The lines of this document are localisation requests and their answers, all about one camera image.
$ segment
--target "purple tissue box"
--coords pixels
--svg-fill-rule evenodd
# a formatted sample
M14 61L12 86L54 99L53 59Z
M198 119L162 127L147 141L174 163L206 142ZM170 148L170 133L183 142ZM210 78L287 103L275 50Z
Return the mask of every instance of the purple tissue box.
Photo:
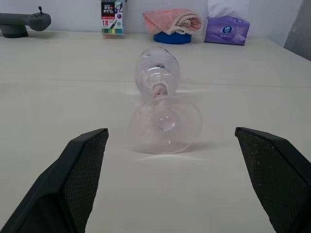
M249 26L249 22L230 16L207 18L204 42L244 45Z

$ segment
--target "wine glass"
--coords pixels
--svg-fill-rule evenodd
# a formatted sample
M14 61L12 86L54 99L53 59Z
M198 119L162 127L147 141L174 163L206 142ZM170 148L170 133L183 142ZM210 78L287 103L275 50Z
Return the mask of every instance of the wine glass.
M156 154L182 151L198 136L202 117L198 108L174 97L179 65L167 50L156 47L142 53L135 81L144 97L130 122L130 133L139 150Z

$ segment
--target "blue bowl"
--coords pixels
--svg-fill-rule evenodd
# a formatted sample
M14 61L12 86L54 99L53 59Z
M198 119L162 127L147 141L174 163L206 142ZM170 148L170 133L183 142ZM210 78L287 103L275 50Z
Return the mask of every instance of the blue bowl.
M164 32L160 32L154 35L154 41L164 44L171 44L171 45L182 45L191 42L191 35L189 34L179 34L179 33L172 33L168 35Z

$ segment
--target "table surface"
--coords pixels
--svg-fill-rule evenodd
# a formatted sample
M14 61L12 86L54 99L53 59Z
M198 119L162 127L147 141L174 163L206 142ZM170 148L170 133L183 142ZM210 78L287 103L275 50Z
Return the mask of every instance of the table surface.
M178 59L177 95L201 110L184 153L138 153L128 123L141 105L134 69L150 36L30 32L0 37L0 228L76 136L108 128L87 233L273 233L234 131L287 138L311 160L311 63L264 38L244 47L161 45Z

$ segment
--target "pink towel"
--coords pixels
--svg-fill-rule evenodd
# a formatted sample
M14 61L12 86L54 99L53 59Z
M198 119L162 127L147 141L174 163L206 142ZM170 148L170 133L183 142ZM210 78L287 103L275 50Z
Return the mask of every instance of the pink towel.
M202 27L200 16L187 9L169 9L144 12L144 21L148 31L152 34L165 32L170 35L193 34Z

